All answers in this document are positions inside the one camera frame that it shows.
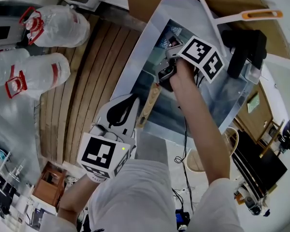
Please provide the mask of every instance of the hand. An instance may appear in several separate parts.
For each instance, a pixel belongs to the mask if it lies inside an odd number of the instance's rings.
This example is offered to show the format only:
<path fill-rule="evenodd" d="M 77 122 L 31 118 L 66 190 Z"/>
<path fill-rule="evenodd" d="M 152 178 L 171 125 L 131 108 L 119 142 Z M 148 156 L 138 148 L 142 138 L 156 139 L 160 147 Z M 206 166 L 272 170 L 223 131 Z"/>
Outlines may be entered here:
<path fill-rule="evenodd" d="M 173 90 L 176 92 L 179 89 L 185 89 L 187 85 L 193 84 L 194 82 L 194 66 L 186 60 L 179 58 L 176 62 L 177 72 L 170 78 L 170 83 Z"/>

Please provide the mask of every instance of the orange handle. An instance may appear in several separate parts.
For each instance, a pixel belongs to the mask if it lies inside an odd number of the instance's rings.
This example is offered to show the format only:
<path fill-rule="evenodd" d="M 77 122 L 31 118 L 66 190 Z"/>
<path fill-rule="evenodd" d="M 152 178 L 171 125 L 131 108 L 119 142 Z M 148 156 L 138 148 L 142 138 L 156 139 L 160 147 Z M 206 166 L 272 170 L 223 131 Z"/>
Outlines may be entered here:
<path fill-rule="evenodd" d="M 258 14 L 268 13 L 268 15 L 258 16 Z M 267 19 L 267 18 L 282 18 L 283 13 L 280 10 L 258 10 L 258 11 L 246 11 L 242 13 L 244 20 L 250 19 Z"/>

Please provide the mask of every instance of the plastic bottle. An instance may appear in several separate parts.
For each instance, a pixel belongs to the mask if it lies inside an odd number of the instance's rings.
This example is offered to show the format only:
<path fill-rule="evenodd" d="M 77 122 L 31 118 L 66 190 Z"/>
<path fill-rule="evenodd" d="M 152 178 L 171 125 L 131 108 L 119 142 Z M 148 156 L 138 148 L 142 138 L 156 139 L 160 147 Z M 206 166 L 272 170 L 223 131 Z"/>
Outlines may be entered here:
<path fill-rule="evenodd" d="M 4 85 L 14 75 L 13 65 L 17 61 L 30 57 L 26 49 L 16 49 L 0 52 L 0 86 Z"/>
<path fill-rule="evenodd" d="M 40 95 L 64 83 L 70 76 L 70 65 L 66 57 L 60 53 L 32 56 L 15 64 L 15 73 L 23 72 L 27 94 L 39 99 Z"/>
<path fill-rule="evenodd" d="M 33 9 L 26 22 L 22 22 L 27 13 Z M 89 37 L 90 24 L 83 15 L 61 5 L 45 6 L 38 10 L 29 7 L 20 22 L 30 33 L 29 44 L 41 47 L 77 47 Z"/>

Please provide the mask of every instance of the person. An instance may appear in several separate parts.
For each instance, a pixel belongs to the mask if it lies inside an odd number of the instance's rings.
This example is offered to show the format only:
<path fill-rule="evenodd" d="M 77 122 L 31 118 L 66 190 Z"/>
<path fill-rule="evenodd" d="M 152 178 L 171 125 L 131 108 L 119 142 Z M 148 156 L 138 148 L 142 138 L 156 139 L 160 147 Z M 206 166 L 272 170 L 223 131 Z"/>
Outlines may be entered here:
<path fill-rule="evenodd" d="M 229 179 L 229 153 L 195 85 L 193 68 L 179 59 L 170 82 L 209 184 L 186 231 L 242 232 Z M 127 160 L 114 179 L 101 184 L 84 175 L 62 196 L 58 216 L 44 215 L 40 231 L 75 232 L 77 217 L 88 200 L 91 231 L 175 232 L 165 141 L 137 134 L 135 159 Z"/>

